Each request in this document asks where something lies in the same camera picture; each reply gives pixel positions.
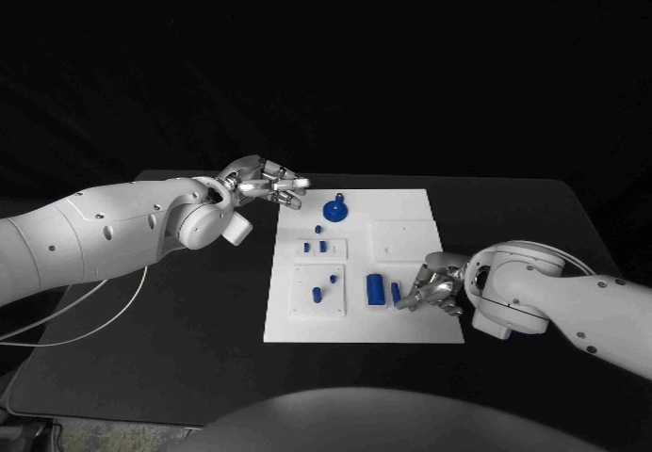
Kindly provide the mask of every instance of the blue object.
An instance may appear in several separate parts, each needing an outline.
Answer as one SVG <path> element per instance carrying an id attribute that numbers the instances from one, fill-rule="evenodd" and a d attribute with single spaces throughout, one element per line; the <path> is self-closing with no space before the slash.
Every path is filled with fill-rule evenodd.
<path id="1" fill-rule="evenodd" d="M 366 304 L 384 306 L 384 276 L 378 273 L 366 275 Z"/>
<path id="2" fill-rule="evenodd" d="M 343 195 L 337 193 L 336 200 L 326 202 L 323 206 L 323 217 L 333 222 L 342 221 L 349 214 L 349 209 L 343 203 Z"/>
<path id="3" fill-rule="evenodd" d="M 398 283 L 394 282 L 391 284 L 391 299 L 394 300 L 394 303 L 398 303 L 401 301 L 401 292 L 398 290 Z"/>

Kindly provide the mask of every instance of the black table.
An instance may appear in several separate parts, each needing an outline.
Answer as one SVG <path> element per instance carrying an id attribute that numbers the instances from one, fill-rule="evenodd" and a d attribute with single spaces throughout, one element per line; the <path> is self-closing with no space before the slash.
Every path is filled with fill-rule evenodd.
<path id="1" fill-rule="evenodd" d="M 137 180 L 218 171 L 148 170 Z M 473 254 L 510 239 L 549 244 L 600 274 L 622 276 L 568 186 L 551 180 L 307 174 L 313 188 L 425 188 L 447 251 Z M 450 396 L 513 412 L 614 450 L 652 444 L 652 381 L 547 334 L 506 341 L 472 327 L 464 345 L 265 344 L 262 334 L 278 205 L 241 210 L 254 230 L 174 251 L 150 267 L 138 299 L 95 335 L 42 348 L 11 385 L 10 409 L 202 427 L 296 391 L 366 386 Z M 49 327 L 43 342 L 75 337 L 122 308 L 141 271 L 109 281 Z M 71 286 L 60 306 L 97 283 Z"/>

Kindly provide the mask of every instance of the floor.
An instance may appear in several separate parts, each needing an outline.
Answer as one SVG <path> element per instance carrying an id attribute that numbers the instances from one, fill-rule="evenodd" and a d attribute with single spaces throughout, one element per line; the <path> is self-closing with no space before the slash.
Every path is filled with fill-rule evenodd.
<path id="1" fill-rule="evenodd" d="M 58 419 L 63 425 L 65 452 L 169 452 L 196 432 L 193 429 Z"/>

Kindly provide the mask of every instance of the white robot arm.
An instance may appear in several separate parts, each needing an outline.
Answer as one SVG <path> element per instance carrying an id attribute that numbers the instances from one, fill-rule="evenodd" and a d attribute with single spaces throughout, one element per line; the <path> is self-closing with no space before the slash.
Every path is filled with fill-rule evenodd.
<path id="1" fill-rule="evenodd" d="M 454 292 L 463 285 L 476 329 L 506 339 L 512 330 L 544 333 L 551 320 L 581 350 L 652 379 L 652 289 L 594 275 L 581 263 L 587 276 L 562 278 L 564 257 L 523 241 L 505 242 L 470 259 L 434 252 L 397 308 L 424 300 L 460 315 Z"/>
<path id="2" fill-rule="evenodd" d="M 300 209 L 310 181 L 258 155 L 216 177 L 97 186 L 0 219 L 0 306 L 69 284 L 127 275 L 169 252 L 222 235 L 239 245 L 251 224 L 234 209 L 254 198 Z"/>

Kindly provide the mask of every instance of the blue round object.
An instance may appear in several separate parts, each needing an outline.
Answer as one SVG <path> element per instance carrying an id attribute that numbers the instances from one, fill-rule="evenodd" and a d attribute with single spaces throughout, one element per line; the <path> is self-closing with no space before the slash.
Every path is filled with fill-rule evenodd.
<path id="1" fill-rule="evenodd" d="M 326 202 L 323 206 L 323 217 L 333 222 L 342 221 L 349 214 L 349 209 L 343 203 L 343 195 L 337 193 L 336 200 Z"/>

